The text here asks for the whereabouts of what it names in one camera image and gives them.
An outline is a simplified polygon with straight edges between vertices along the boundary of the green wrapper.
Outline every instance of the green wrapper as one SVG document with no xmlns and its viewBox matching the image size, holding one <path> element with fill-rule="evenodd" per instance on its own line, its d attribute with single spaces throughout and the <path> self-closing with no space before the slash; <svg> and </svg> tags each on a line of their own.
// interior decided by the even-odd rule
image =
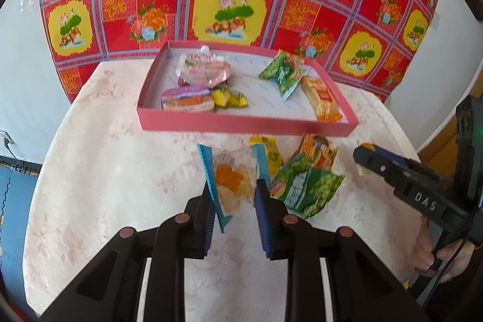
<svg viewBox="0 0 483 322">
<path fill-rule="evenodd" d="M 285 203 L 287 209 L 303 218 L 322 210 L 344 181 L 344 175 L 334 175 L 322 168 L 313 168 L 304 153 L 284 165 L 271 184 L 270 194 Z"/>
<path fill-rule="evenodd" d="M 301 60 L 291 57 L 285 51 L 279 51 L 258 77 L 277 82 L 282 100 L 287 100 L 305 74 L 305 70 L 298 68 L 300 62 Z"/>
</svg>

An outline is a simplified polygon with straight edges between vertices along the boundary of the yellow snack package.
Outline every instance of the yellow snack package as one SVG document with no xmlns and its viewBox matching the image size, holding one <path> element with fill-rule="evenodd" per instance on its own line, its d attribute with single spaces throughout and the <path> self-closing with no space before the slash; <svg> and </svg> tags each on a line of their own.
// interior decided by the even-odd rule
<svg viewBox="0 0 483 322">
<path fill-rule="evenodd" d="M 220 87 L 212 91 L 214 104 L 221 108 L 244 108 L 248 106 L 246 96 L 226 87 Z"/>
<path fill-rule="evenodd" d="M 322 79 L 306 76 L 301 79 L 300 86 L 318 120 L 321 122 L 339 122 L 342 119 L 337 101 Z"/>
<path fill-rule="evenodd" d="M 277 137 L 253 135 L 248 141 L 249 144 L 263 144 L 265 147 L 265 154 L 267 156 L 267 163 L 270 177 L 277 175 L 278 171 L 283 165 L 282 156 L 277 148 Z"/>
</svg>

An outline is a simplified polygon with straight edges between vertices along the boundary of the white tablecloth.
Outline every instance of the white tablecloth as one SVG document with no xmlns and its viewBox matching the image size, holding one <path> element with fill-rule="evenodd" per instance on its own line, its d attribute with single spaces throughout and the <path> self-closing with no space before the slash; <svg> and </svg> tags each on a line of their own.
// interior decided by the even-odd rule
<svg viewBox="0 0 483 322">
<path fill-rule="evenodd" d="M 146 132 L 136 102 L 152 60 L 101 63 L 64 118 L 45 159 L 32 199 L 23 271 L 27 301 L 39 314 L 122 227 L 159 226 L 200 195 L 204 174 L 197 143 L 225 149 L 249 135 Z M 360 177 L 352 151 L 374 142 L 417 159 L 389 111 L 371 93 L 339 85 L 359 126 L 340 146 L 334 169 L 346 180 L 312 225 L 348 225 L 402 281 L 420 216 L 400 202 L 376 175 Z M 280 136 L 284 158 L 299 137 Z M 187 261 L 187 321 L 283 320 L 286 262 L 262 251 L 254 210 L 245 206 L 220 234 L 203 261 Z"/>
</svg>

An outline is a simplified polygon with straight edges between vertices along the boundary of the red tray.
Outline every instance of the red tray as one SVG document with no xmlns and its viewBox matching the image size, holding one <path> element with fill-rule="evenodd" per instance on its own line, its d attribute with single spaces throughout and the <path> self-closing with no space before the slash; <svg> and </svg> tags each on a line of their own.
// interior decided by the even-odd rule
<svg viewBox="0 0 483 322">
<path fill-rule="evenodd" d="M 248 108 L 229 108 L 216 112 L 189 113 L 161 109 L 161 93 L 177 87 L 175 67 L 181 53 L 207 45 L 215 53 L 230 56 L 230 87 L 242 91 Z M 257 78 L 258 73 L 277 54 L 257 46 L 205 43 L 194 40 L 167 42 L 156 56 L 138 100 L 138 116 L 143 130 L 236 132 L 240 134 L 301 135 L 303 132 L 347 136 L 359 124 L 354 111 L 327 72 L 316 61 L 303 58 L 310 75 L 318 75 L 329 87 L 344 118 L 340 122 L 317 120 L 305 93 L 297 87 L 284 102 L 272 81 Z"/>
</svg>

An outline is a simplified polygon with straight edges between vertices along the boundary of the candy wrapper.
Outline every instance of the candy wrapper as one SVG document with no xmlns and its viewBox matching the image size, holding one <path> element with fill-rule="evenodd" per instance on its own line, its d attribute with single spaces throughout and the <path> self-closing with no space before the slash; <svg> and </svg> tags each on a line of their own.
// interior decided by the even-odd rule
<svg viewBox="0 0 483 322">
<path fill-rule="evenodd" d="M 211 53 L 183 54 L 176 75 L 187 84 L 214 88 L 230 77 L 228 60 L 227 56 Z"/>
<path fill-rule="evenodd" d="M 283 160 L 277 148 L 277 137 L 253 135 L 248 141 L 249 144 L 263 144 L 265 147 L 265 154 L 267 156 L 267 164 L 269 168 L 270 177 L 277 175 L 280 167 L 283 165 Z"/>
<path fill-rule="evenodd" d="M 330 201 L 344 179 L 343 175 L 312 167 L 305 154 L 300 153 L 280 168 L 270 195 L 302 218 L 310 218 Z"/>
<path fill-rule="evenodd" d="M 221 232 L 245 199 L 253 204 L 257 179 L 270 184 L 265 148 L 256 144 L 236 151 L 198 145 Z"/>
<path fill-rule="evenodd" d="M 285 51 L 279 51 L 258 78 L 275 81 L 278 84 L 280 96 L 283 100 L 287 100 L 305 74 L 305 70 L 299 68 L 301 63 L 300 58 L 290 56 Z"/>
<path fill-rule="evenodd" d="M 239 92 L 227 87 L 217 87 L 212 91 L 214 103 L 221 108 L 244 108 L 248 106 L 248 99 Z"/>
<path fill-rule="evenodd" d="M 342 119 L 339 105 L 322 79 L 305 76 L 301 79 L 300 86 L 318 120 L 322 122 L 338 122 Z"/>
<path fill-rule="evenodd" d="M 338 151 L 339 148 L 329 142 L 327 138 L 321 135 L 304 134 L 294 156 L 298 153 L 305 153 L 310 165 L 330 172 Z"/>
<path fill-rule="evenodd" d="M 181 112 L 205 112 L 214 109 L 210 91 L 203 86 L 183 86 L 168 89 L 161 95 L 164 110 Z"/>
</svg>

